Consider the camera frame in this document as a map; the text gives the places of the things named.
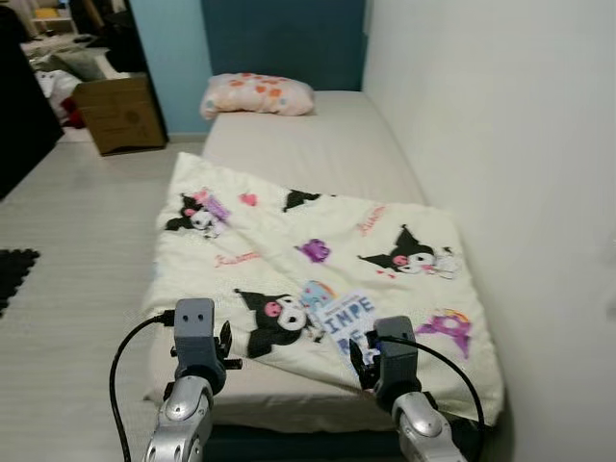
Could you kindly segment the black bag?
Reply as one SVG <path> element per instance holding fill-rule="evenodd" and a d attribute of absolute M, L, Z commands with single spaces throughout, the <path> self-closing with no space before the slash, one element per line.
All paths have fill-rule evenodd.
<path fill-rule="evenodd" d="M 107 61 L 118 73 L 148 73 L 140 31 L 128 0 L 66 1 L 76 30 L 92 36 L 91 47 L 107 48 Z"/>

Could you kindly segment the cream cartoon print quilt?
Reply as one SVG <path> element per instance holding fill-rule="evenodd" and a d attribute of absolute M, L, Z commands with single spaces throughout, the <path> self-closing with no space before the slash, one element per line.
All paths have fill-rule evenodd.
<path fill-rule="evenodd" d="M 470 376 L 488 425 L 504 408 L 496 345 L 466 251 L 448 213 L 436 208 L 283 188 L 182 153 L 157 216 L 154 270 L 143 311 L 211 299 L 239 356 L 347 391 L 360 387 L 355 370 L 311 307 L 361 292 L 378 320 L 408 317 L 418 343 Z M 418 376 L 444 412 L 476 418 L 449 367 L 428 356 Z"/>

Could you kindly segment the dark red cloth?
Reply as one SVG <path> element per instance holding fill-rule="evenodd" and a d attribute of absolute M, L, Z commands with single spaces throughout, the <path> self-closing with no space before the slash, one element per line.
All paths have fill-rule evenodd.
<path fill-rule="evenodd" d="M 59 107 L 63 111 L 61 117 L 62 126 L 73 127 L 78 129 L 84 129 L 87 127 L 87 123 L 84 121 L 84 116 L 81 114 L 81 110 L 74 101 L 73 97 L 68 97 L 59 102 Z"/>

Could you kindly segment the brown cardboard box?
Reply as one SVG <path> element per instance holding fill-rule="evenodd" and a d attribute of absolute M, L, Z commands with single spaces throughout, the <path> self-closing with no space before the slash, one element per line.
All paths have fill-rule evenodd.
<path fill-rule="evenodd" d="M 166 148 L 167 129 L 145 73 L 80 84 L 73 100 L 102 157 Z"/>

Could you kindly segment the crumpled white plastic bag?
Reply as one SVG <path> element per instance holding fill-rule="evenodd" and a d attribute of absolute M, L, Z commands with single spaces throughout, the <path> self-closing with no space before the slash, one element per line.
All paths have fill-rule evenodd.
<path fill-rule="evenodd" d="M 36 70 L 34 75 L 57 120 L 65 123 L 70 118 L 71 111 L 64 108 L 64 102 L 73 96 L 81 80 L 64 70 Z"/>

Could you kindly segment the grey fabric bundle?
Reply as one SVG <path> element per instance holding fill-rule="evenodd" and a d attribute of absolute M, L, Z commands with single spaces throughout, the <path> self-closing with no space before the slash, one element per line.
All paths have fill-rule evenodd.
<path fill-rule="evenodd" d="M 69 47 L 54 50 L 49 54 L 50 61 L 60 66 L 62 70 L 71 73 L 81 81 L 107 80 L 107 75 L 100 64 L 98 54 L 87 48 Z"/>

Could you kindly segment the white book with blue letters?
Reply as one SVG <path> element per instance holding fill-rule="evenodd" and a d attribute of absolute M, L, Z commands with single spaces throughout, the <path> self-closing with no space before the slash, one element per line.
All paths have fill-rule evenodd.
<path fill-rule="evenodd" d="M 375 352 L 370 347 L 367 334 L 374 330 L 377 320 L 373 299 L 361 292 L 350 292 L 330 302 L 312 305 L 311 313 L 343 358 L 350 357 L 351 343 L 354 343 L 365 364 L 372 364 Z"/>

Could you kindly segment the teal fabric bed frame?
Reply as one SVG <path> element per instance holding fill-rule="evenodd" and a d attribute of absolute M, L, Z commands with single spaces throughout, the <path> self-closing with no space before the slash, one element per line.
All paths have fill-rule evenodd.
<path fill-rule="evenodd" d="M 314 105 L 325 91 L 364 93 L 358 89 L 366 56 L 364 0 L 202 0 L 204 16 L 216 8 L 224 17 L 206 22 L 212 76 L 302 81 L 314 90 Z M 451 423 L 468 420 L 441 413 Z"/>

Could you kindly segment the beige mattress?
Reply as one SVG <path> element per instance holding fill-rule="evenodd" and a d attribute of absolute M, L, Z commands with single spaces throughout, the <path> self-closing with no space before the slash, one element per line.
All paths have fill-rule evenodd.
<path fill-rule="evenodd" d="M 428 206 L 392 129 L 361 92 L 318 93 L 314 111 L 298 117 L 224 112 L 213 122 L 202 153 L 193 155 L 283 188 Z M 239 356 L 234 338 L 232 353 Z M 216 394 L 217 423 L 290 434 L 391 427 L 388 414 L 360 387 L 309 384 L 242 360 Z"/>

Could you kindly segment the pink pillow with orange spots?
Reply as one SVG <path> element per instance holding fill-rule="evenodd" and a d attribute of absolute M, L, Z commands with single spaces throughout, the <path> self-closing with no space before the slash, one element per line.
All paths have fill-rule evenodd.
<path fill-rule="evenodd" d="M 314 111 L 314 90 L 285 76 L 224 73 L 211 76 L 199 113 L 212 120 L 221 112 L 260 112 L 298 117 Z"/>

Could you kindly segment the black foam floor mat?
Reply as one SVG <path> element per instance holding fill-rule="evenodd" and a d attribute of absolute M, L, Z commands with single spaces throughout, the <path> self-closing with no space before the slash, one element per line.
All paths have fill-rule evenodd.
<path fill-rule="evenodd" d="M 0 249 L 0 318 L 39 259 L 34 249 Z"/>

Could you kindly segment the large black panel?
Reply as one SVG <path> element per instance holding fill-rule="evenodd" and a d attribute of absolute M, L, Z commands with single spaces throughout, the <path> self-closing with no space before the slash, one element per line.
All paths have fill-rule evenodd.
<path fill-rule="evenodd" d="M 63 136 L 19 44 L 25 27 L 0 5 L 0 201 L 4 201 Z"/>

